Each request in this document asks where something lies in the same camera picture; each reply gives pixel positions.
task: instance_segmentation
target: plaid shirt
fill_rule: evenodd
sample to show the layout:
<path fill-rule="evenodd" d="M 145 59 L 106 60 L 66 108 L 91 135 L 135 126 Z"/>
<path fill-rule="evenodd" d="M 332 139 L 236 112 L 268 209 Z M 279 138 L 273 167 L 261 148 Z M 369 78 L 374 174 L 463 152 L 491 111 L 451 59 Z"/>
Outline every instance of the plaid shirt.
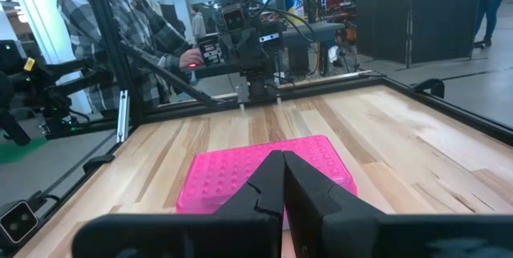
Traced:
<path fill-rule="evenodd" d="M 101 34 L 88 0 L 58 0 L 58 8 L 70 34 L 75 57 L 95 58 L 104 49 L 99 45 Z M 147 0 L 109 0 L 114 19 L 123 39 L 155 55 L 156 61 L 165 58 L 164 67 L 179 74 L 180 56 L 188 49 L 184 37 L 159 16 Z M 155 74 L 138 67 L 128 58 L 135 87 L 143 97 L 146 107 L 168 103 L 169 85 Z M 98 61 L 97 67 L 110 69 L 106 62 Z M 119 87 L 115 79 L 87 89 L 87 97 L 94 112 L 119 107 Z"/>

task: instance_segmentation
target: wooden table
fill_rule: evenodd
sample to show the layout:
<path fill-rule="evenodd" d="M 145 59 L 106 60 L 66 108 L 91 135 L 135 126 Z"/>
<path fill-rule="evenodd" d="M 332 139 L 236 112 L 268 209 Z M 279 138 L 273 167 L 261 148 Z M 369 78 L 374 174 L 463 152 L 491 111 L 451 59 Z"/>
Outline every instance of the wooden table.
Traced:
<path fill-rule="evenodd" d="M 513 213 L 513 148 L 385 86 L 141 126 L 17 257 L 70 256 L 107 213 L 174 213 L 199 152 L 326 135 L 387 213 Z M 284 256 L 293 257 L 285 233 Z"/>

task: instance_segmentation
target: pink textured pad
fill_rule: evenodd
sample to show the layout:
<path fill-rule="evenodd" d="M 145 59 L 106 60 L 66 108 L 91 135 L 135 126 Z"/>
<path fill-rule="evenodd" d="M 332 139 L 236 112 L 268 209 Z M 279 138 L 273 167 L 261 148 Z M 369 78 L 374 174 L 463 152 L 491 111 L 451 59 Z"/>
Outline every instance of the pink textured pad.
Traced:
<path fill-rule="evenodd" d="M 316 135 L 197 155 L 176 201 L 176 212 L 213 213 L 239 190 L 272 150 L 294 151 L 335 183 L 357 194 L 353 177 L 328 138 Z"/>

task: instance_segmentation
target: person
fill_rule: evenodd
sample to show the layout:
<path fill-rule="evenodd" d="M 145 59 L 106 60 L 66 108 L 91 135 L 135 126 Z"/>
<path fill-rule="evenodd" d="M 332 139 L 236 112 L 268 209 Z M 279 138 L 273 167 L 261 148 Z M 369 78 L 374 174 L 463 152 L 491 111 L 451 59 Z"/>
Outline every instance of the person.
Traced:
<path fill-rule="evenodd" d="M 203 15 L 200 13 L 200 9 L 197 6 L 192 7 L 192 34 L 194 39 L 198 42 L 198 39 L 203 38 L 207 31 L 205 30 L 205 23 L 203 21 Z"/>
<path fill-rule="evenodd" d="M 102 37 L 89 0 L 58 0 L 57 3 L 68 29 L 75 57 L 95 58 L 97 67 L 110 69 L 108 61 L 97 58 L 104 53 L 104 49 L 100 45 Z M 192 63 L 203 63 L 198 49 L 185 52 L 182 50 L 190 46 L 182 35 L 151 8 L 147 0 L 109 0 L 109 3 L 119 27 L 120 38 L 154 55 L 162 67 L 186 80 L 187 77 L 181 74 L 180 68 Z M 130 58 L 128 62 L 127 67 L 132 69 L 135 87 L 143 98 L 144 106 L 156 107 L 169 103 L 172 94 L 169 85 L 161 77 L 142 70 L 138 62 Z M 116 117 L 119 85 L 115 79 L 89 87 L 87 97 L 93 112 Z"/>
<path fill-rule="evenodd" d="M 483 18 L 487 16 L 487 31 L 484 36 L 485 46 L 491 46 L 491 36 L 494 33 L 495 26 L 497 26 L 497 11 L 503 0 L 479 0 L 478 18 L 475 25 L 475 34 L 478 33 Z"/>

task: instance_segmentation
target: concrete floor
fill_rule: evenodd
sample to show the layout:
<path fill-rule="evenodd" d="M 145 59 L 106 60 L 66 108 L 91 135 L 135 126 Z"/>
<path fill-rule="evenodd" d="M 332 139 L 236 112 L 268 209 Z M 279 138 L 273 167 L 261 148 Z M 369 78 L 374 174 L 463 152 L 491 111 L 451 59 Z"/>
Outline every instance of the concrete floor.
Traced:
<path fill-rule="evenodd" d="M 513 0 L 505 0 L 499 10 L 493 43 L 489 49 L 475 50 L 472 60 L 432 62 L 409 70 L 393 62 L 367 62 L 369 59 L 365 57 L 361 57 L 361 62 L 363 68 L 380 71 L 405 84 L 429 78 L 445 79 L 447 101 L 513 126 Z M 244 82 L 239 75 L 230 77 L 234 86 Z M 201 80 L 196 87 L 210 95 L 232 92 L 228 76 Z M 26 123 L 24 127 L 32 137 L 40 135 L 36 124 Z M 111 134 L 112 131 L 106 131 L 52 140 L 17 163 L 0 164 L 0 205 L 46 189 L 78 165 L 69 178 L 52 191 L 52 194 L 62 195 L 82 175 L 80 165 L 85 162 L 81 161 L 82 157 L 104 140 L 106 143 L 91 156 L 102 155 L 114 145 L 115 138 L 109 138 Z"/>
<path fill-rule="evenodd" d="M 430 62 L 405 70 L 404 65 L 395 62 L 366 62 L 369 59 L 362 57 L 362 68 L 409 85 L 442 79 L 446 101 L 513 127 L 513 0 L 503 1 L 498 16 L 492 47 L 474 50 L 472 60 Z M 486 19 L 476 40 L 483 39 L 485 29 Z"/>

